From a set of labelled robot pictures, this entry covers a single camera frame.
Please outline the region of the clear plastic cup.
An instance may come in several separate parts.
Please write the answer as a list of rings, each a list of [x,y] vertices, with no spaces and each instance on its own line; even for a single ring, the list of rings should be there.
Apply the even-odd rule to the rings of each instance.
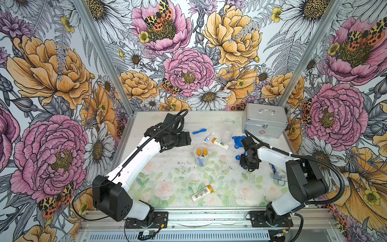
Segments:
[[[233,136],[234,124],[230,123],[230,122],[225,122],[222,125],[221,131],[222,132],[221,132],[220,140],[223,141],[224,143],[227,143],[227,144],[230,143],[232,140],[232,136]]]
[[[205,144],[198,145],[194,149],[194,154],[195,154],[195,160],[197,162],[197,165],[200,167],[206,166],[206,163],[208,162],[208,158],[209,158],[208,146]]]

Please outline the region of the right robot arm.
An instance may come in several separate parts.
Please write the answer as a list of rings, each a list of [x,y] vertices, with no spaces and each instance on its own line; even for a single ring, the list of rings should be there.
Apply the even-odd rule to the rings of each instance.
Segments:
[[[297,158],[290,152],[257,143],[251,136],[243,137],[241,144],[244,148],[239,162],[242,168],[255,171],[265,161],[286,172],[288,192],[267,205],[267,224],[278,225],[291,212],[302,209],[310,200],[328,192],[329,186],[317,162],[311,158]]]

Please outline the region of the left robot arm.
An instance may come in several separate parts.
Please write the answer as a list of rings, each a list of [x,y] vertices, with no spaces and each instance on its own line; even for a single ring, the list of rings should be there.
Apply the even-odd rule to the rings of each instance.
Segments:
[[[98,175],[92,183],[93,206],[117,222],[137,220],[145,226],[154,221],[154,208],[128,194],[138,174],[158,153],[174,147],[189,146],[189,132],[183,130],[188,109],[167,114],[162,123],[146,130],[136,149],[113,171]]]

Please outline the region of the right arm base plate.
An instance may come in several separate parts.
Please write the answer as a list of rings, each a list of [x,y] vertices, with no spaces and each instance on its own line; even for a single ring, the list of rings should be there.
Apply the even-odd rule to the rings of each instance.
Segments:
[[[250,211],[248,220],[250,220],[252,227],[293,227],[293,221],[289,214],[277,215],[270,211]]]

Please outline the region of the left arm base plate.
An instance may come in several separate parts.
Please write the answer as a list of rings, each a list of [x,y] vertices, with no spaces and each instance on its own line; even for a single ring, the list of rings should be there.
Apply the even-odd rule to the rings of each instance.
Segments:
[[[145,220],[128,218],[125,221],[126,229],[164,229],[167,228],[169,213],[166,211],[153,212]]]

